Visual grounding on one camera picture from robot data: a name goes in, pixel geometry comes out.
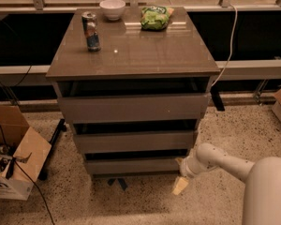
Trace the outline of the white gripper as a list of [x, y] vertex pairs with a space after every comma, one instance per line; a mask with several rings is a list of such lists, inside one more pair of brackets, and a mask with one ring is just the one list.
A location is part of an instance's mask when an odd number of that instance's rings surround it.
[[177, 157], [175, 161], [178, 163], [180, 167], [180, 174], [175, 179], [174, 186], [172, 189], [172, 193], [174, 195], [179, 195], [187, 186], [188, 186], [188, 179], [187, 178], [195, 178], [197, 174], [193, 171], [193, 161], [192, 157]]

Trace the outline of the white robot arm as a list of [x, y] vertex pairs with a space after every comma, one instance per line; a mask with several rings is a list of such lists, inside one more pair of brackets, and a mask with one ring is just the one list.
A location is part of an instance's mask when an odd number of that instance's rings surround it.
[[176, 161], [180, 175], [175, 179], [173, 194], [180, 194], [190, 178], [220, 168], [245, 184], [242, 225], [281, 225], [281, 157], [252, 162], [202, 143], [188, 157]]

